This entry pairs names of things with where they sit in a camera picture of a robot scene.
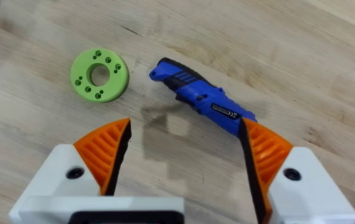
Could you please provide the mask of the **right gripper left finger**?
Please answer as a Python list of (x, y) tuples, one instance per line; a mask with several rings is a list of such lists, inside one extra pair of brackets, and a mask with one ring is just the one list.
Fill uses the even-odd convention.
[(55, 146), (11, 208), (11, 222), (70, 223), (75, 213), (113, 208), (131, 135), (125, 118)]

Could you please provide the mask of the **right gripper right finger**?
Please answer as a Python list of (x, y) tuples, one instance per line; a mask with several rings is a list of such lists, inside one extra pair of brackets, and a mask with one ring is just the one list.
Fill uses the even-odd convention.
[(258, 223), (355, 223), (355, 209), (313, 151), (265, 126), (239, 124)]

